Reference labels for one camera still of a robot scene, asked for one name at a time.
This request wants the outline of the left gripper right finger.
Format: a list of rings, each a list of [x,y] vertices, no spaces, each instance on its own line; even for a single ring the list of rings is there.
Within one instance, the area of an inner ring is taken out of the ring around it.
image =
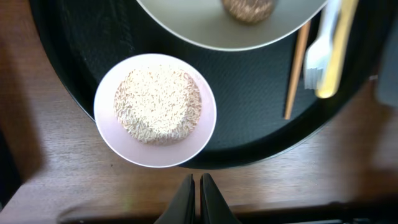
[[[200,179],[200,219],[204,224],[241,224],[209,173]]]

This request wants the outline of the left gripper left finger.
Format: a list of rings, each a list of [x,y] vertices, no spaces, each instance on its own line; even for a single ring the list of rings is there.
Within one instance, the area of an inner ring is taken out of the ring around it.
[[[195,182],[188,174],[166,211],[154,224],[193,224],[195,220]]]

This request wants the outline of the pink bowl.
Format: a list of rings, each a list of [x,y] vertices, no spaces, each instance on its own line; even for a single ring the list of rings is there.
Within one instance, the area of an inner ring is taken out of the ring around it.
[[[114,113],[114,95],[120,83],[135,68],[151,65],[174,65],[185,70],[200,90],[202,111],[197,126],[186,139],[168,146],[140,143],[127,133]],[[201,73],[187,62],[164,54],[135,55],[116,64],[97,87],[93,111],[101,137],[116,154],[129,162],[151,168],[178,166],[197,156],[211,139],[217,120],[214,94]]]

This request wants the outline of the rice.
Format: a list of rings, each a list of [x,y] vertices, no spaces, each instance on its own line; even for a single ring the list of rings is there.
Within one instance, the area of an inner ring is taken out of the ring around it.
[[[187,138],[201,115],[194,79],[178,67],[134,69],[119,84],[114,112],[124,129],[143,144],[169,145]]]

